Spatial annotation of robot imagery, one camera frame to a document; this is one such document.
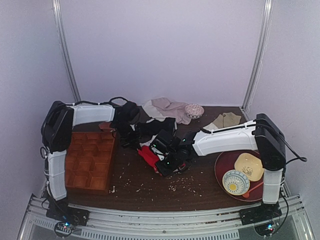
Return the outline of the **red white underwear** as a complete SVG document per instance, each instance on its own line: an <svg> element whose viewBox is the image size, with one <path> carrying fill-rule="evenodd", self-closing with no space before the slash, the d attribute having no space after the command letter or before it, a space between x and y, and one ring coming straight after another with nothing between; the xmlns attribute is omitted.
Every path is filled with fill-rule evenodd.
<svg viewBox="0 0 320 240"><path fill-rule="evenodd" d="M181 172L187 167L189 152L178 148L175 141L163 141L155 138L149 145L143 145L138 154L154 171L163 177Z"/></svg>

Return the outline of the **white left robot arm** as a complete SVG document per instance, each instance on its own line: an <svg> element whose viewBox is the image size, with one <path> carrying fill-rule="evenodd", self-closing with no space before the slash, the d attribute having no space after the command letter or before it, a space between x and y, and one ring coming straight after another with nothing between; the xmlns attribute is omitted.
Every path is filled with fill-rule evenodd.
<svg viewBox="0 0 320 240"><path fill-rule="evenodd" d="M138 118L140 108L124 97L121 98L124 101L122 105L117 104L116 100L117 97L105 102L82 100L64 103L56 100L49 108L40 128L40 155L45 161L46 191L54 201L67 198L67 150L72 143L73 133L79 126L109 123L123 140L129 143L137 140L132 124Z"/></svg>

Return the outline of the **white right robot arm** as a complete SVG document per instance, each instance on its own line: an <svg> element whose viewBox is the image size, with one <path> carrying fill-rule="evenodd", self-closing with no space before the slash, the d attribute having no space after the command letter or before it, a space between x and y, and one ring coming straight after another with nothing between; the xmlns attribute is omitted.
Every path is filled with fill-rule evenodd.
<svg viewBox="0 0 320 240"><path fill-rule="evenodd" d="M167 176L195 157L233 151L257 151L263 172L262 202L276 204L279 200L282 180L290 150L296 160L306 162L286 141L283 132L264 113L254 120L220 129L201 128L189 132L180 139L166 130L161 130L149 145L150 151L159 160L158 171Z"/></svg>

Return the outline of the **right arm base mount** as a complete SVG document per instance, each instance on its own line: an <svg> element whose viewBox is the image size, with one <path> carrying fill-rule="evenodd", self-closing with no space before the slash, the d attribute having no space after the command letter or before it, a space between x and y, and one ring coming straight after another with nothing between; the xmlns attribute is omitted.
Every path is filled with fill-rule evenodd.
<svg viewBox="0 0 320 240"><path fill-rule="evenodd" d="M282 211L280 209L279 203L275 204L265 204L241 209L239 211L239 216L242 225L256 224L263 221L272 220L272 218L280 217Z"/></svg>

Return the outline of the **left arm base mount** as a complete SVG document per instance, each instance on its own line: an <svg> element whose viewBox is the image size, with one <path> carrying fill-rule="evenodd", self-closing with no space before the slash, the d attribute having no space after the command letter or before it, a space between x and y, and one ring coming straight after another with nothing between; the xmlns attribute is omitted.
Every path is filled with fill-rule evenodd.
<svg viewBox="0 0 320 240"><path fill-rule="evenodd" d="M86 226L90 212L85 209L70 207L67 200L56 201L51 197L47 198L48 208L46 217L65 222L74 226Z"/></svg>

